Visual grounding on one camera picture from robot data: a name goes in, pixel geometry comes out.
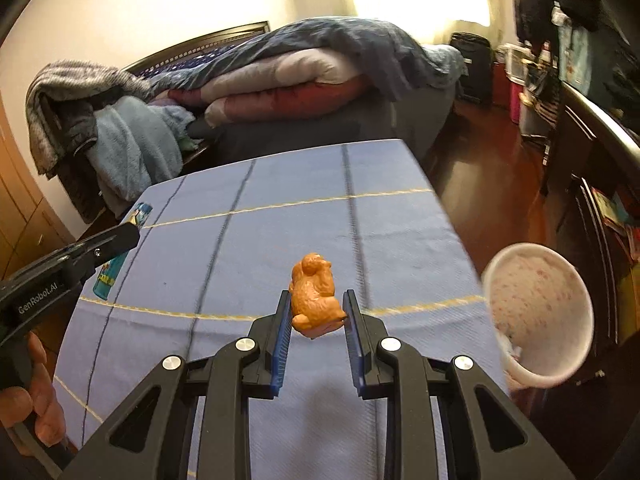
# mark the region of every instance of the suitcase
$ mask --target suitcase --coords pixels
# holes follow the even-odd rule
[[[475,103],[491,104],[494,70],[489,41],[475,34],[455,32],[449,44],[460,51],[469,72],[460,78],[462,97]]]

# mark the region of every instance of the metal pivot bolt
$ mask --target metal pivot bolt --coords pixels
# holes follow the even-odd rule
[[[456,365],[456,368],[460,368],[461,370],[469,370],[474,365],[474,362],[471,357],[459,355],[454,359],[453,364]]]
[[[164,361],[162,361],[162,368],[165,370],[175,370],[182,364],[182,359],[180,359],[177,355],[170,355],[169,357],[165,357]]]
[[[249,337],[243,337],[236,341],[236,348],[241,352],[248,352],[249,350],[253,350],[254,347],[255,341]]]
[[[395,352],[399,350],[401,347],[400,342],[395,337],[385,337],[381,342],[380,346],[384,348],[387,352]]]

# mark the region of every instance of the wooden headboard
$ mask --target wooden headboard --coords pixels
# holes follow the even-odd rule
[[[210,32],[204,36],[193,38],[192,40],[183,41],[174,46],[170,46],[160,52],[156,52],[151,56],[147,56],[137,61],[124,70],[134,75],[140,75],[148,68],[160,68],[166,64],[172,64],[178,61],[185,61],[204,54],[222,44],[239,44],[252,38],[259,36],[265,32],[269,32],[269,22],[249,23],[248,25],[239,25],[238,27],[226,28],[217,32]]]

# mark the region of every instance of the animal figurine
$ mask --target animal figurine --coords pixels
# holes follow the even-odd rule
[[[338,330],[347,317],[334,298],[331,262],[320,254],[309,253],[291,270],[292,325],[302,335],[315,339]]]

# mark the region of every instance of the blue tablecloth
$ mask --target blue tablecloth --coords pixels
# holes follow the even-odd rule
[[[311,251],[333,263],[339,299],[354,288],[391,335],[433,358],[465,353],[504,386],[478,278],[400,140],[230,164],[140,200],[154,209],[139,245],[109,301],[87,281],[60,351],[55,385],[77,446],[164,356],[215,354],[273,313]],[[258,480],[382,477],[385,404],[357,397],[342,330],[314,341],[293,333],[280,397],[252,399],[250,414]],[[197,442],[191,474],[196,455]]]

